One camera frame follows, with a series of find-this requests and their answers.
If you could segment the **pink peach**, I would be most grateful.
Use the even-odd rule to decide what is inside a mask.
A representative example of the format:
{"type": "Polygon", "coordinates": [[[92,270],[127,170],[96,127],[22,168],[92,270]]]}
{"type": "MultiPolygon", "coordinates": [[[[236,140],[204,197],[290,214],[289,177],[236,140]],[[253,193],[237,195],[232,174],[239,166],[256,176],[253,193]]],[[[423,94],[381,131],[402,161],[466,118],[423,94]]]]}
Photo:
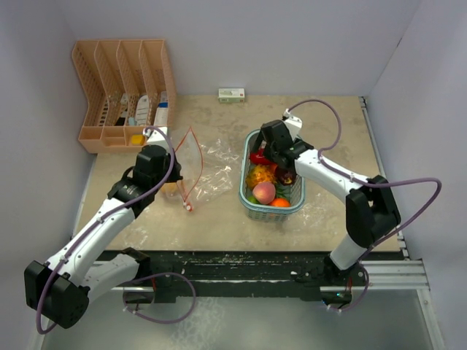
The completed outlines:
{"type": "Polygon", "coordinates": [[[271,182],[261,182],[254,187],[252,195],[260,204],[268,205],[276,197],[276,187],[271,182]]]}

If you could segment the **clear orange-zip bag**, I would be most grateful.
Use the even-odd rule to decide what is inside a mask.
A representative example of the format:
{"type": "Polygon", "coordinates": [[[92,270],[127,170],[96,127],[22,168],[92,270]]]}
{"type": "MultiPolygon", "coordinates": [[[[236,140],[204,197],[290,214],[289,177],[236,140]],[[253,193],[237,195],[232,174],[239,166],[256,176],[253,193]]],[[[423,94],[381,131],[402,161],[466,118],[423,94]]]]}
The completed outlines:
{"type": "Polygon", "coordinates": [[[191,126],[172,131],[171,140],[177,161],[181,165],[182,180],[175,182],[179,190],[176,195],[163,195],[170,201],[180,202],[186,211],[193,211],[196,206],[195,189],[204,167],[201,146],[191,126]]]}

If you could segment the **yellow peach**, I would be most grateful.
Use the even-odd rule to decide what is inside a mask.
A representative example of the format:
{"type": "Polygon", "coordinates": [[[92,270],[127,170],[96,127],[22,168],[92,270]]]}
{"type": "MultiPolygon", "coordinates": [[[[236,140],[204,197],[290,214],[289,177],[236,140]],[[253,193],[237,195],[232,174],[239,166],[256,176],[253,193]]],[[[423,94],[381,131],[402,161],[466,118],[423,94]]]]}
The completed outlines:
{"type": "Polygon", "coordinates": [[[161,188],[161,192],[167,196],[176,195],[179,192],[177,183],[165,183],[161,188]]]}

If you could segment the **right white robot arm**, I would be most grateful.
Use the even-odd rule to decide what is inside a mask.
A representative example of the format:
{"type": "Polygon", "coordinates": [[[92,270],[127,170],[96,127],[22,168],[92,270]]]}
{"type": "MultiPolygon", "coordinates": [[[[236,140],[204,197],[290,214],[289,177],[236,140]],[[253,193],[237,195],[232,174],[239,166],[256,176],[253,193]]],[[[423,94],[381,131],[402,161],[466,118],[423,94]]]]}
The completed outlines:
{"type": "Polygon", "coordinates": [[[324,260],[325,279],[341,285],[360,257],[401,223],[401,215],[386,178],[368,178],[334,163],[300,139],[300,129],[293,117],[264,123],[253,149],[264,146],[263,155],[278,168],[312,180],[345,205],[346,236],[324,260]]]}

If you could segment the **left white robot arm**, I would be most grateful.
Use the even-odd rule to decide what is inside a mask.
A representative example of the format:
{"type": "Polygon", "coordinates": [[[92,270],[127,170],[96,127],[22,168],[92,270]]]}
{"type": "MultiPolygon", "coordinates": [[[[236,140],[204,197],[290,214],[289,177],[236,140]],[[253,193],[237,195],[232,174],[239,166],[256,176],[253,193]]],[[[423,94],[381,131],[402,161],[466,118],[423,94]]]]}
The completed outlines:
{"type": "Polygon", "coordinates": [[[36,328],[44,335],[42,317],[64,329],[75,325],[88,306],[119,284],[142,286],[150,278],[150,257],[126,248],[112,260],[93,267],[109,243],[154,200],[167,182],[181,180],[172,147],[149,145],[113,184],[92,219],[73,239],[48,258],[32,261],[24,271],[26,304],[36,312],[36,328]]]}

